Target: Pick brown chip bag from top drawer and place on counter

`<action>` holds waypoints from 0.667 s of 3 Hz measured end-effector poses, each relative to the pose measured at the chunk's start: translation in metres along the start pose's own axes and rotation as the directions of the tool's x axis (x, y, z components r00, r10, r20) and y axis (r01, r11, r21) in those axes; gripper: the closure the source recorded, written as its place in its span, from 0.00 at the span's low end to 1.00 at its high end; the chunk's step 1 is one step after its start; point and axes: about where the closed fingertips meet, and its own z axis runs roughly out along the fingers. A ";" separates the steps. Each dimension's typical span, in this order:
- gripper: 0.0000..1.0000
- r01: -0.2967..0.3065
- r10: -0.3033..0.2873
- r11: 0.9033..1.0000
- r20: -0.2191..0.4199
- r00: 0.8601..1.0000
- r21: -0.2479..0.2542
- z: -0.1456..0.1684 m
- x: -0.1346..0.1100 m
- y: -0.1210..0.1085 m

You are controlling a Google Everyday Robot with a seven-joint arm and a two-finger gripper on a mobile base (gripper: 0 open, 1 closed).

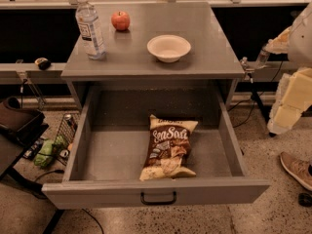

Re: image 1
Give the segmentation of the white gripper with foam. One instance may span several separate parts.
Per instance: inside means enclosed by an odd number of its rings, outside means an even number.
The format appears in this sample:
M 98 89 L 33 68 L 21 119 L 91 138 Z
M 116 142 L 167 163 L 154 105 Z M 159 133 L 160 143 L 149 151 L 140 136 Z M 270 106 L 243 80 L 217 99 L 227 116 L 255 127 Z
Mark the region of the white gripper with foam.
M 274 39 L 269 39 L 265 50 L 276 55 L 286 54 L 290 32 L 288 27 Z M 302 67 L 292 75 L 285 73 L 279 81 L 275 102 L 269 113 L 269 132 L 280 135 L 289 131 L 311 105 L 312 69 Z

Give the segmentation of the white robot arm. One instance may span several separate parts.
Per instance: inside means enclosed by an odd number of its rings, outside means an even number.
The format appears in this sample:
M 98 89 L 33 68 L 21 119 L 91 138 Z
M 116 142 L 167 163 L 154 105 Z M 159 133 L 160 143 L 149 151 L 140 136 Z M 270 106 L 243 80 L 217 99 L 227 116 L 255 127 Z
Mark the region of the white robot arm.
M 279 82 L 267 128 L 275 135 L 289 131 L 312 105 L 312 3 L 310 3 L 276 38 L 270 39 L 265 50 L 287 54 L 298 66 L 293 74 L 284 74 Z

